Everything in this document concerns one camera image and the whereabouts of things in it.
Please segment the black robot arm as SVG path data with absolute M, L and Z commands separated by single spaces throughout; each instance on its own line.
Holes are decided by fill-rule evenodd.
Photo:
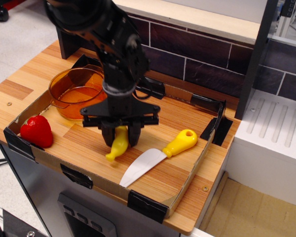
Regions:
M 143 86 L 146 95 L 152 95 L 145 77 L 149 60 L 136 26 L 111 0 L 47 0 L 44 6 L 58 29 L 94 44 L 104 71 L 102 88 L 107 97 L 81 109 L 83 125 L 98 127 L 108 146 L 117 128 L 125 125 L 129 144 L 137 145 L 142 128 L 158 124 L 160 107 L 136 94 L 136 88 Z

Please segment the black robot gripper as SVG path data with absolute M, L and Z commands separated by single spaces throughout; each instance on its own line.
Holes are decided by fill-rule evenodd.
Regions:
M 129 145 L 137 145 L 141 129 L 146 125 L 159 123 L 160 107 L 127 97 L 107 97 L 104 101 L 80 110 L 84 127 L 98 127 L 107 146 L 115 140 L 115 128 L 128 126 Z

